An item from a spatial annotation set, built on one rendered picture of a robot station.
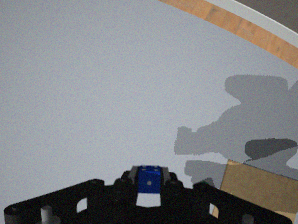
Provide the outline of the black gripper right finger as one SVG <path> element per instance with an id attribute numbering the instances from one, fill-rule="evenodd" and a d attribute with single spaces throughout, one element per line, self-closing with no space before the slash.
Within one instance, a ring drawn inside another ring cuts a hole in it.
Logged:
<path id="1" fill-rule="evenodd" d="M 168 167 L 160 169 L 160 204 L 165 205 L 165 224 L 200 224 L 198 217 L 209 224 L 293 224 L 284 215 L 205 183 L 184 189 L 174 172 L 169 172 Z M 209 213 L 210 203 L 217 207 L 218 218 Z"/>

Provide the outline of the blue die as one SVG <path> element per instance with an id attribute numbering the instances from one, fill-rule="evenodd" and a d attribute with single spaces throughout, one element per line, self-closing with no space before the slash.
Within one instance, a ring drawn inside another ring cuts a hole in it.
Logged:
<path id="1" fill-rule="evenodd" d="M 160 182 L 160 166 L 140 166 L 138 177 L 138 193 L 160 194 Z"/>

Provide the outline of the tan square mat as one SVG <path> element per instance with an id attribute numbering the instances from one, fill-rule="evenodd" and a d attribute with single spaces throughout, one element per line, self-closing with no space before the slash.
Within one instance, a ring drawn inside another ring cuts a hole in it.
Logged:
<path id="1" fill-rule="evenodd" d="M 220 190 L 291 219 L 298 210 L 298 181 L 232 160 L 227 161 Z"/>

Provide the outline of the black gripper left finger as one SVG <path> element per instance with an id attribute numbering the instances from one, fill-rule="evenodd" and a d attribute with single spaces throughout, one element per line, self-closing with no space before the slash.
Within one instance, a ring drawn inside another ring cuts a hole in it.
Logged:
<path id="1" fill-rule="evenodd" d="M 139 169 L 132 166 L 113 185 L 91 179 L 9 205 L 5 224 L 70 224 L 91 214 L 90 224 L 126 224 L 129 204 L 137 203 Z M 87 208 L 77 213 L 78 202 L 85 198 Z"/>

